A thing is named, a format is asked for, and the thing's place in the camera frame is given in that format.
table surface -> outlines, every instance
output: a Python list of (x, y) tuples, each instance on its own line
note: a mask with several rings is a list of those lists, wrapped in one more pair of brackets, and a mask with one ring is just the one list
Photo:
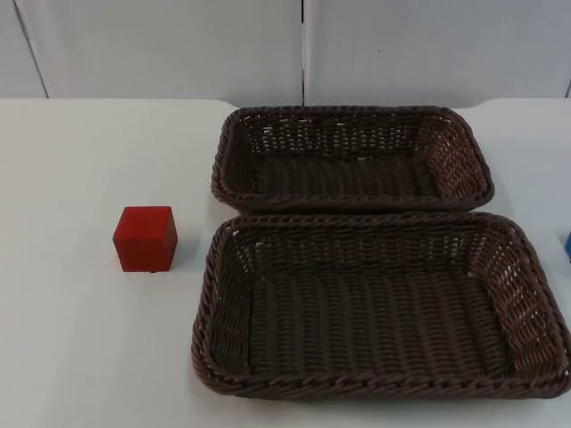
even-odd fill
[[(224, 397), (189, 357), (203, 261), (235, 212), (210, 195), (222, 121), (193, 100), (0, 101), (0, 425), (13, 427), (569, 426), (552, 400), (319, 403)], [(482, 210), (513, 218), (571, 320), (571, 101), (458, 110), (496, 185)], [(170, 272), (125, 274), (112, 233), (126, 205), (171, 205)]]

blue object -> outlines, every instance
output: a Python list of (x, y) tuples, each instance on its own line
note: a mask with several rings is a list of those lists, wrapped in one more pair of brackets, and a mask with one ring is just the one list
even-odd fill
[(571, 234), (567, 237), (567, 242), (565, 243), (565, 251), (567, 251), (567, 256), (571, 259)]

red cube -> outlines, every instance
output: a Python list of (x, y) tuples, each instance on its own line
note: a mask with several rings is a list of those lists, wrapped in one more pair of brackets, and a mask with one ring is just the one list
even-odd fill
[(113, 234), (125, 272), (165, 272), (177, 248), (170, 207), (126, 207)]

white wall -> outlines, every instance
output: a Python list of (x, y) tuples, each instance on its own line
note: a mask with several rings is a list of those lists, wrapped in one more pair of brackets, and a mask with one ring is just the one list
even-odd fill
[(569, 0), (305, 0), (308, 104), (563, 97)]
[(12, 0), (0, 0), (0, 97), (44, 97)]
[(293, 0), (18, 0), (52, 97), (302, 100)]

wicker basket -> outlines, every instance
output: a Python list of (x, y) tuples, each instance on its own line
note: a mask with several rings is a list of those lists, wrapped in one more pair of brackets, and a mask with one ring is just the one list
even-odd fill
[(439, 107), (237, 110), (211, 186), (247, 213), (472, 210), (493, 196), (470, 127)]
[(252, 216), (213, 238), (192, 356), (242, 397), (522, 399), (569, 388), (570, 346), (505, 218)]

